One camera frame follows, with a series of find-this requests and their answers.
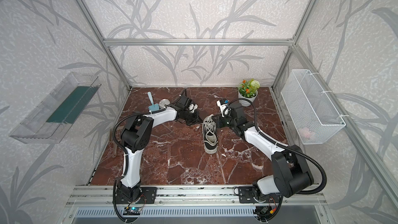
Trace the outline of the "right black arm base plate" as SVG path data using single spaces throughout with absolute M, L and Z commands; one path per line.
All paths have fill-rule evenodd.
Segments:
M 240 203 L 270 203 L 277 204 L 280 202 L 279 194 L 263 194 L 260 189 L 255 186 L 239 186 L 234 188 L 234 193 L 239 197 Z

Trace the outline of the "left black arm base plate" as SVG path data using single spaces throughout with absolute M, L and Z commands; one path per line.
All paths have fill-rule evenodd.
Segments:
M 157 187 L 116 187 L 113 202 L 116 204 L 154 204 L 157 194 Z

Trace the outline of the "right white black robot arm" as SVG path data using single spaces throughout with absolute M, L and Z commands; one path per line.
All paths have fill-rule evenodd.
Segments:
M 217 101 L 220 114 L 212 117 L 218 128 L 229 128 L 238 137 L 255 146 L 272 163 L 273 174 L 252 184 L 252 193 L 262 202 L 269 195 L 289 198 L 295 194 L 313 195 L 324 190 L 327 175 L 315 159 L 304 154 L 297 145 L 286 145 L 263 132 L 257 124 L 257 111 L 254 120 L 248 121 L 239 99 Z

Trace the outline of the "black white canvas sneaker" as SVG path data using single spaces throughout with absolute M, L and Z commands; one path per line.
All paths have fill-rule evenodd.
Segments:
M 203 120 L 202 134 L 204 141 L 204 149 L 208 154 L 217 152 L 218 138 L 217 138 L 217 125 L 212 119 L 214 115 L 209 115 Z

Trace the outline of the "white shoelace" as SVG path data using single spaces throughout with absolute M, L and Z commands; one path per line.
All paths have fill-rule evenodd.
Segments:
M 211 138 L 217 136 L 217 125 L 216 122 L 212 119 L 213 114 L 207 116 L 203 120 L 202 130 L 204 138 Z

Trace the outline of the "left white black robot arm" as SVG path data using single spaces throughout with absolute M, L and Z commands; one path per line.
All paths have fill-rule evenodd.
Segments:
M 140 167 L 142 153 L 148 145 L 152 129 L 169 121 L 182 120 L 186 125 L 202 123 L 198 105 L 186 95 L 169 104 L 155 104 L 148 93 L 151 105 L 147 112 L 133 113 L 120 120 L 113 128 L 112 139 L 124 152 L 123 174 L 115 179 L 114 191 L 134 200 L 141 195 Z

